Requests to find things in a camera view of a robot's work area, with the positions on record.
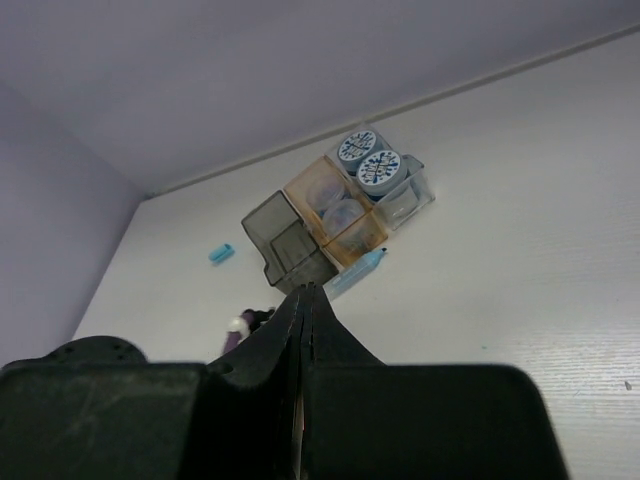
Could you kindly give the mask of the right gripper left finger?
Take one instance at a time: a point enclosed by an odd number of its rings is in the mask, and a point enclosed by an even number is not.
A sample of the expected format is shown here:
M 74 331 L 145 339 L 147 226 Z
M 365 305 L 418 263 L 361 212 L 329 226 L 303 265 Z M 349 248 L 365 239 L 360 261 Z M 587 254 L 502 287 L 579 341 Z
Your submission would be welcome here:
M 5 479 L 293 479 L 295 342 L 306 291 L 204 363 L 1 371 Z

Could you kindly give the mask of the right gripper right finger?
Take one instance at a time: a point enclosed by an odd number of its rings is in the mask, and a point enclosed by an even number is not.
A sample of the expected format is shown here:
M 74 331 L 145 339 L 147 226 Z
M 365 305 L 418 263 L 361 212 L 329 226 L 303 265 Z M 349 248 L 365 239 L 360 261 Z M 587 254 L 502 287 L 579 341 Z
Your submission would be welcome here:
M 387 365 L 319 287 L 303 310 L 308 479 L 565 479 L 541 394 L 504 364 Z

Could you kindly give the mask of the clear jar of pins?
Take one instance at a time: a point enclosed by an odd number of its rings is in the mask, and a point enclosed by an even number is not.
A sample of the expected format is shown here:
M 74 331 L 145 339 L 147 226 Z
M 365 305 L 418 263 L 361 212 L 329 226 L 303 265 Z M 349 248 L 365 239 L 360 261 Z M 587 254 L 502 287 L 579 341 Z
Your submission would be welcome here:
M 347 190 L 342 180 L 333 174 L 317 177 L 306 192 L 306 202 L 322 216 L 335 203 L 345 198 Z
M 343 199 L 332 205 L 322 218 L 323 228 L 330 237 L 335 237 L 367 213 L 355 199 Z

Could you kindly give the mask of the blue lidded round tin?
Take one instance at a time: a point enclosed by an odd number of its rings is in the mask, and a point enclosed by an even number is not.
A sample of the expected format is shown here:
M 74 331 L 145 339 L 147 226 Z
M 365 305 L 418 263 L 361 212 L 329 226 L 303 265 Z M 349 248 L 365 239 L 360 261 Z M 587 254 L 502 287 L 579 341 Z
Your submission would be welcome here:
M 378 135 L 370 129 L 358 130 L 346 137 L 337 148 L 337 159 L 349 175 L 354 175 L 360 163 L 378 146 Z

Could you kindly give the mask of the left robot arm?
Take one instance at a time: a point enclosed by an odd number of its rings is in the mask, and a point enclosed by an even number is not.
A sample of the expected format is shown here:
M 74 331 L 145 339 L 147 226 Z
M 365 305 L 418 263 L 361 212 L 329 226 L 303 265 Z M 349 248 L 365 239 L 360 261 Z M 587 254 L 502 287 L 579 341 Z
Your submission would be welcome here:
M 41 358 L 56 364 L 146 364 L 133 343 L 114 336 L 90 336 L 69 341 Z

